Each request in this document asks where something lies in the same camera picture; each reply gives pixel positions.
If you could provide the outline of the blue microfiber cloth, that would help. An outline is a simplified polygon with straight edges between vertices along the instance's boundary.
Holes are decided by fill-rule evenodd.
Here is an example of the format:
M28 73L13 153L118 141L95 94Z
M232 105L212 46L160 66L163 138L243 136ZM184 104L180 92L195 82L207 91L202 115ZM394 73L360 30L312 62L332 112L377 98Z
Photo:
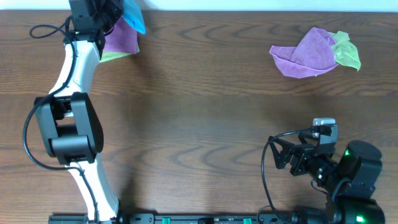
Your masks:
M137 32L146 33L141 8L135 0L123 0L123 18Z

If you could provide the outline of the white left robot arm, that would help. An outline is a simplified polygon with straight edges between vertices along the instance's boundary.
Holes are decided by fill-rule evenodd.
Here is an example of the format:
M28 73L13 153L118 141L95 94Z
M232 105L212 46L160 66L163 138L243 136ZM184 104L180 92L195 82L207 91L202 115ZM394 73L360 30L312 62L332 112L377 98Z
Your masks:
M88 212L82 217L52 216L59 223L128 223L102 165L104 134L89 92L96 67L123 4L115 0L70 1L71 15L54 32L64 36L65 60L49 94L35 99L23 127L22 140L28 157L48 170L66 170L74 178ZM39 162L27 145L27 128L35 117L45 150L59 166Z

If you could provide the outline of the folded purple cloth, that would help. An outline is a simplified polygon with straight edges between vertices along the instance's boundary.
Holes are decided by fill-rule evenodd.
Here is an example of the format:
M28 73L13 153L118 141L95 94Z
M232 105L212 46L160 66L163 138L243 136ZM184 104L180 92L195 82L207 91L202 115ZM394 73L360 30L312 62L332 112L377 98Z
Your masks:
M105 51L121 53L138 53L137 31L134 30L123 18L114 25L112 33L105 37Z

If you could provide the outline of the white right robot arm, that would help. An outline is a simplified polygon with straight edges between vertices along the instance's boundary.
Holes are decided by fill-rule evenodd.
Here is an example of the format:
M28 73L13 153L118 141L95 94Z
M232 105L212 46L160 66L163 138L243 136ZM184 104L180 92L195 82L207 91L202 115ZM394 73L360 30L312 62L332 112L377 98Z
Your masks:
M370 143L350 141L339 161L332 159L338 137L337 124L314 124L294 132L299 144L284 140L285 133L269 136L275 166L291 166L293 176L308 174L312 187L325 194L324 210L297 207L289 215L272 207L284 223L384 223L382 208L372 198L382 171L382 154Z

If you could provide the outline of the folded green cloth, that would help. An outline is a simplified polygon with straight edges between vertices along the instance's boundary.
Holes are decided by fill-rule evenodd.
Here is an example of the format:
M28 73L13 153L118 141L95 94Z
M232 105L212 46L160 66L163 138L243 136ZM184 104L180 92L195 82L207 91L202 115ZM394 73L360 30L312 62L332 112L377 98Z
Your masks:
M129 55L135 55L140 52L139 47L133 47L133 48L125 48L125 47L105 47L102 53L102 57L100 59L100 63L104 63L110 60L115 60L118 58L123 58L127 57Z

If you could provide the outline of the crumpled green cloth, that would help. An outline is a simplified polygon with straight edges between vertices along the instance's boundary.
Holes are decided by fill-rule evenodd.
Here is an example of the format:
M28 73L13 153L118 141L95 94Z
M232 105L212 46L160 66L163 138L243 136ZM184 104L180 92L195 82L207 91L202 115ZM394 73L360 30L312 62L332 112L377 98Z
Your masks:
M350 42L349 34L340 30L337 33L329 32L329 34L336 41L336 44L331 46L335 62L345 67L355 68L358 72L361 61L357 47Z

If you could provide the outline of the crumpled purple cloth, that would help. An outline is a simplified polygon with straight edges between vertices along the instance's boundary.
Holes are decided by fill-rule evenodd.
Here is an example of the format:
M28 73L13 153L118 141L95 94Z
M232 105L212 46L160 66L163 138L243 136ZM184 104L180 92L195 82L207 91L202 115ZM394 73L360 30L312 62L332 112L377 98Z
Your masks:
M283 76L298 79L314 77L338 66L331 47L336 43L327 30L313 27L297 46L273 45L269 53Z

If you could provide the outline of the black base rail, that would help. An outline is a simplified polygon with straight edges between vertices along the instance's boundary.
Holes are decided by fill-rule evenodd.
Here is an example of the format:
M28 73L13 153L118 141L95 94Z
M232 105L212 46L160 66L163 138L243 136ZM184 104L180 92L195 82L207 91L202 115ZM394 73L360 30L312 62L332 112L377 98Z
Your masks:
M51 215L48 219L49 224L67 223L94 223L89 221L87 215ZM122 215L109 221L99 221L99 223L129 223L129 224L244 224L244 223L287 223L277 218L273 213L263 213L255 215L154 215L153 213L136 213L132 215ZM311 214L294 217L293 223L329 223L327 218L321 218Z

